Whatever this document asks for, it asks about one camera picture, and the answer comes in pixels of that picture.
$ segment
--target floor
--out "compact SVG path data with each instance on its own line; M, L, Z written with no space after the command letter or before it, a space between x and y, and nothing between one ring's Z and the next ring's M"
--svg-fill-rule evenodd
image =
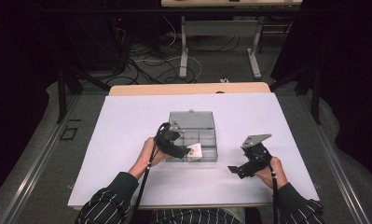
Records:
M153 79L163 83L195 81L210 83L220 82L222 78L227 78L230 82L263 81L271 84L274 80L269 77L270 71L280 53L282 44L285 41L285 35L273 35L264 38L264 48L261 53L257 54L259 67L263 75L260 80L254 79L251 75L250 65L246 57L245 48L250 45L250 40L232 36L195 36L190 38L188 41L190 48L189 56L192 57L192 60L189 60L189 76L186 79L176 78L176 73L173 72L172 68L175 67L178 69L179 61L176 57L179 55L179 42L178 40L173 40L170 36L166 37L166 44L163 44L162 48L169 55L168 58L173 58L173 60L164 63L156 62L156 60L162 60L162 58L157 54L150 54L151 52L145 54L146 47L135 45L132 47L131 58L138 64L138 69L135 66L130 66L119 77L112 80L110 80L111 74L94 73L93 75L102 81L108 81L110 85L127 84L132 81L132 78L137 79L139 84L150 83ZM87 120L96 120L96 117L93 116L99 115L99 105L103 103L103 98L107 92L100 90L85 80L81 82L85 88L81 96L72 96L68 93L68 108L69 111L73 111L69 115L68 120L77 120L78 116ZM294 99L301 101L299 105L303 107L301 106L297 111L308 111L310 94L297 98L294 93L295 85L295 82L290 82L280 87L275 93L281 96L281 99L284 101L289 100L290 98L288 97L292 97L290 101ZM19 162L0 189L0 223L64 223L71 220L76 214L76 211L70 208L64 208L62 211L63 219L54 222L42 219L41 217L44 218L44 214L43 216L41 214L38 216L35 213L38 207L47 206L47 203L55 203L56 200L60 200L58 198L50 198L52 202L47 202L47 200L36 198L34 195L37 195L39 190L42 192L38 195L50 194L50 191L56 190L49 187L44 189L45 183L49 182L49 175L45 171L49 170L49 166L52 164L58 164L52 163L52 161L56 160L57 156L63 157L63 153L58 153L56 148L59 148L64 143L59 140L60 133L62 133L67 125L70 125L68 120L61 124L56 123L59 114L56 83L50 86L47 91L51 97L46 114L37 127L28 147L24 150ZM285 105L283 108L289 111L288 116L291 117L289 119L299 119L296 114L291 113L294 108L286 108ZM372 176L363 166L335 147L334 139L339 126L330 111L329 105L324 100L321 101L320 113L322 125L311 125L308 127L314 129L311 132L316 132L316 136L325 145L325 150L321 152L323 159L322 161L308 160L308 162L313 163L316 167L321 165L322 169L324 167L324 169L332 173L333 179L331 182L336 184L335 188L323 188L321 190L326 191L327 195L331 193L330 191L336 192L336 197L342 198L342 204L345 207L347 206L345 209L349 213L342 215L344 219L337 219L346 220L346 222L335 222L335 220L328 220L328 222L372 223ZM302 130L304 127L299 127L299 125L301 124L296 121L289 123L289 126L297 130ZM91 132L93 131L93 126L94 124L91 123L90 126L83 126L83 129L80 128L79 130L80 132L82 130L89 130L88 132ZM301 135L302 133L294 133L295 138L301 138ZM84 148L85 150L88 142L88 137L78 139L78 143L81 145L78 148ZM66 169L71 168L64 165L63 171L66 172ZM69 180L66 178L63 177L63 182L61 183L64 200L66 200L67 193L71 191L71 179L74 179L74 177L69 177ZM268 217L264 223L271 223L269 219L270 210L263 209L262 214Z

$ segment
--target black cable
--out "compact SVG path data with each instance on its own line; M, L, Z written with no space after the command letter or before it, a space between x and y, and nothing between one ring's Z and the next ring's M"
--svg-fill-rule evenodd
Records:
M158 135L159 131L162 129L163 125L164 124L161 124L159 126L156 136ZM153 149L151 150L151 155L150 155L150 159L148 161L147 167L145 167L145 175L143 176L143 181L142 181L142 185L140 186L139 195L137 197L136 204L133 207L133 214L132 214L132 217L131 217L130 224L133 224L132 223L133 218L135 217L135 215L137 213L137 210L139 209L139 204L140 204L140 201L142 200L143 191L145 190L145 182L147 181L148 174L150 173L150 168L152 166L151 162L154 160L154 158L156 157L156 155L159 151L159 149L156 151L156 146L157 146L157 142L156 142L156 139L154 139L154 146L153 146Z
M261 159L270 169L270 174L272 176L272 184L273 184L273 223L278 224L278 181L277 181L277 176L276 172L273 170L272 166L270 165L269 161L266 161L264 158L262 158L260 155L253 154L253 156L258 157Z

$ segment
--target person's right hand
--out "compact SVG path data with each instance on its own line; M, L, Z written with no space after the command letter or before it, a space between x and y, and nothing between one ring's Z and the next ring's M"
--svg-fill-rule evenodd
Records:
M277 157L272 157L272 159L270 160L270 166L272 166L272 169L276 172L278 189L283 187L285 184L287 184L288 181L287 181L287 177L285 176L281 160L279 160L279 158ZM260 177L260 179L268 187L273 188L272 175L270 173L270 169L268 166L256 172L255 175Z

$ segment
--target white card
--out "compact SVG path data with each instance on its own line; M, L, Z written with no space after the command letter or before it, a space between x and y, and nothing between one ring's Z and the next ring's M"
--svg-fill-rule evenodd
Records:
M202 146L200 143L191 145L187 148L191 148L191 150L188 152L187 161L197 161L202 159Z

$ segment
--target striped sleeve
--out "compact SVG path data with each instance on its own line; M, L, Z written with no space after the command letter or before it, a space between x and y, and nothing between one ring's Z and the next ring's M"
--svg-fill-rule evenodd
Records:
M119 173L107 188L98 190L83 206L75 223L123 223L130 210L131 196L137 187L135 177Z

